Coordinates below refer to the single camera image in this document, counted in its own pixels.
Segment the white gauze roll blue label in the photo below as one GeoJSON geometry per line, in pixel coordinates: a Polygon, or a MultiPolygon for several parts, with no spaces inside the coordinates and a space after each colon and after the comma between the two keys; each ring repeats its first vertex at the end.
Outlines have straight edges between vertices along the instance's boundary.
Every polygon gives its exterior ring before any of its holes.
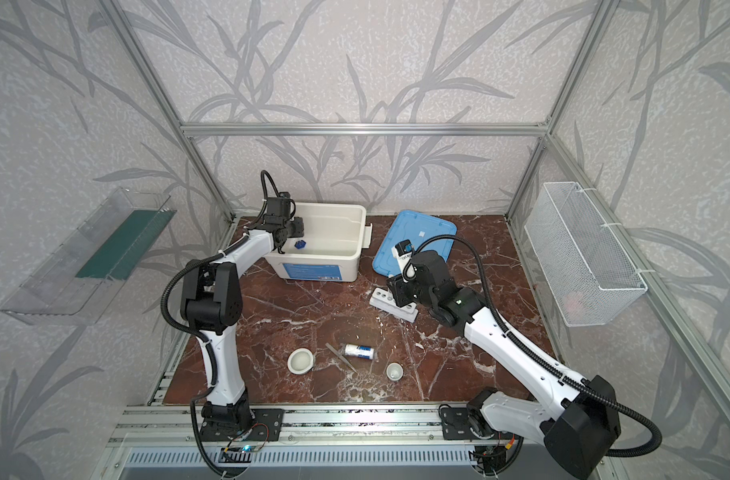
{"type": "Polygon", "coordinates": [[[345,344],[344,355],[352,358],[373,360],[375,357],[375,351],[372,347],[368,346],[345,344]]]}

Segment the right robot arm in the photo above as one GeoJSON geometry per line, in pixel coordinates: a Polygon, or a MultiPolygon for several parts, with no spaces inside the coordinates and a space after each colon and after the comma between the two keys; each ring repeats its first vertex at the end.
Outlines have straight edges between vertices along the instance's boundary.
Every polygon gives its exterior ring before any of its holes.
{"type": "Polygon", "coordinates": [[[392,248],[398,274],[387,280],[397,306],[424,306],[439,324],[461,334],[512,374],[531,394],[522,400],[493,388],[467,404],[476,435],[512,433],[542,445],[568,474],[586,479],[606,457],[651,454],[662,444],[657,425],[619,403],[613,386],[601,376],[587,379],[545,353],[512,326],[492,301],[484,264],[472,254],[479,289],[460,286],[446,260],[430,244],[402,240],[392,248]]]}

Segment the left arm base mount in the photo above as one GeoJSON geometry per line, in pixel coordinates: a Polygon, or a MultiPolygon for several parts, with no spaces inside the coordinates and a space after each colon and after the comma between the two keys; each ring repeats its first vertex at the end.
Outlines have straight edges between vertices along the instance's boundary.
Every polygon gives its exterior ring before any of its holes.
{"type": "Polygon", "coordinates": [[[205,442],[237,441],[276,442],[279,440],[285,411],[279,408],[252,409],[237,416],[206,416],[199,428],[205,442]]]}

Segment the large white ceramic dish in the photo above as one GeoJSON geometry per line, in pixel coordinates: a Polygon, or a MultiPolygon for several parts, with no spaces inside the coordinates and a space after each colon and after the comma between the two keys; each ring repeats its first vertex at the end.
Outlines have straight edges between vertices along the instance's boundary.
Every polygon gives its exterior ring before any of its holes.
{"type": "Polygon", "coordinates": [[[287,359],[287,368],[294,375],[309,373],[315,365],[314,353],[307,348],[294,350],[287,359]]]}

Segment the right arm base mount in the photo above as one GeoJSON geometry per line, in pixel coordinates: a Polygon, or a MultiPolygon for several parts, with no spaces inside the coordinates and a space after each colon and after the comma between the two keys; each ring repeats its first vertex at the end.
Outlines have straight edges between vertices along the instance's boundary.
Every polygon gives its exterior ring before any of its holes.
{"type": "Polygon", "coordinates": [[[495,435],[479,410],[440,404],[438,416],[444,440],[486,440],[495,435]]]}

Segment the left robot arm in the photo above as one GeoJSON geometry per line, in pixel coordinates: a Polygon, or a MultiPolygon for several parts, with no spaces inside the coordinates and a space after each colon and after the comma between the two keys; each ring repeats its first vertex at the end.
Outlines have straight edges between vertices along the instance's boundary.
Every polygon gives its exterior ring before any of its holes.
{"type": "Polygon", "coordinates": [[[243,310],[240,277],[272,252],[282,253],[291,238],[304,235],[296,204],[271,174],[260,172],[263,203],[245,233],[233,244],[205,259],[195,259],[166,285],[160,299],[164,320],[195,338],[204,359],[207,389],[191,400],[191,412],[202,402],[208,427],[244,434],[254,424],[247,387],[236,349],[236,329],[243,310]]]}

